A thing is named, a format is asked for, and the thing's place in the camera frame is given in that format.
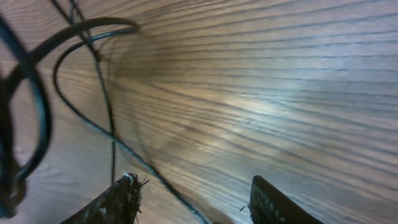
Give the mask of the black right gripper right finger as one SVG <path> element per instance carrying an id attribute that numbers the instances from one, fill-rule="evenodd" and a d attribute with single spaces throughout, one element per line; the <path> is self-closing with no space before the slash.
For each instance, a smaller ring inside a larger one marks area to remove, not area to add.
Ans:
<path id="1" fill-rule="evenodd" d="M 252 178 L 248 209 L 253 224 L 323 224 L 260 175 Z"/>

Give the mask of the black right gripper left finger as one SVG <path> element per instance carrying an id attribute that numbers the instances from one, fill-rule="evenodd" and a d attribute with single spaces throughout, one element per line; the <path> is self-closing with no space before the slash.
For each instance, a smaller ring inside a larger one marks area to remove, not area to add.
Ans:
<path id="1" fill-rule="evenodd" d="M 62 224 L 134 224 L 141 212 L 143 185 L 136 174 L 125 173 Z"/>

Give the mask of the thin black cable silver plug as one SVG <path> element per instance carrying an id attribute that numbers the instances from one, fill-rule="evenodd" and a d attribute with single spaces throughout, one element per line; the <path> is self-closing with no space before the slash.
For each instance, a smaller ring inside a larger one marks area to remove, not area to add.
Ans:
<path id="1" fill-rule="evenodd" d="M 80 18 L 81 21 L 84 21 L 84 15 L 80 11 L 80 9 L 77 6 L 77 3 L 73 0 L 69 0 L 68 2 L 71 5 L 71 10 L 70 10 L 70 15 L 66 13 L 66 11 L 62 8 L 60 3 L 57 0 L 50 0 L 52 5 L 56 8 L 56 10 L 62 15 L 62 17 L 70 24 L 74 25 L 74 12 L 78 14 L 78 17 Z M 84 41 L 84 43 L 87 45 L 89 51 L 91 52 L 92 56 L 94 57 L 94 65 L 95 69 L 97 72 L 97 77 L 99 80 L 99 83 L 101 85 L 101 91 L 104 96 L 104 102 L 106 104 L 106 111 L 108 114 L 108 120 L 109 120 L 109 132 L 111 136 L 114 136 L 115 134 L 115 126 L 114 126 L 114 118 L 113 118 L 113 112 L 111 109 L 111 102 L 109 99 L 108 92 L 106 90 L 106 85 L 104 82 L 104 77 L 103 77 L 103 71 L 100 66 L 100 61 L 101 61 L 101 56 L 100 53 L 96 50 L 94 42 L 91 40 L 91 32 L 86 31 L 85 34 L 81 33 L 79 35 L 80 39 Z M 116 171 L 116 143 L 114 140 L 111 140 L 111 184 L 115 182 L 115 171 Z"/>

